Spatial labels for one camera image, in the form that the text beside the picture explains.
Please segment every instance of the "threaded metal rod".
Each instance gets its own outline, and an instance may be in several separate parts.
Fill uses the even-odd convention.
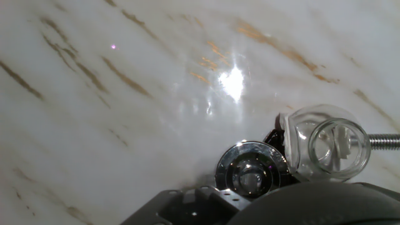
[[[368,134],[372,150],[400,150],[400,134]]]

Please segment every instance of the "clear glass bowl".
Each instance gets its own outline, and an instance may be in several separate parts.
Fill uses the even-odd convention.
[[[340,107],[305,107],[281,115],[281,126],[289,169],[303,181],[346,181],[364,169],[371,155],[368,135]]]

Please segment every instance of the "metal screw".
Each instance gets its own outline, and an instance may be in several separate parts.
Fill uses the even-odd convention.
[[[400,134],[368,134],[372,150],[400,150]]]

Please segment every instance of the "gold marble vein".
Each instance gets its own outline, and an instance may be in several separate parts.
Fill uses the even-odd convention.
[[[43,95],[39,91],[37,91],[33,87],[31,87],[20,75],[16,74],[14,71],[12,71],[2,61],[0,61],[0,67],[2,67],[2,69],[5,70],[8,73],[8,75],[10,75],[24,89],[29,91],[31,94],[33,94],[38,99],[40,99],[42,101],[44,100]]]
[[[133,90],[135,90],[147,97],[153,98],[148,91],[146,91],[142,86],[140,86],[140,84],[134,82],[129,77],[127,77],[125,74],[121,73],[109,59],[102,57],[102,60],[106,63],[106,65],[108,66],[108,68],[110,68],[110,70],[112,72],[114,72],[124,83],[126,83]]]

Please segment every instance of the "white marble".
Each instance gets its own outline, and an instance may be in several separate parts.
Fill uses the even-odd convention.
[[[312,104],[400,132],[399,21],[397,0],[0,0],[0,224],[119,224]],[[400,191],[399,160],[353,180]]]

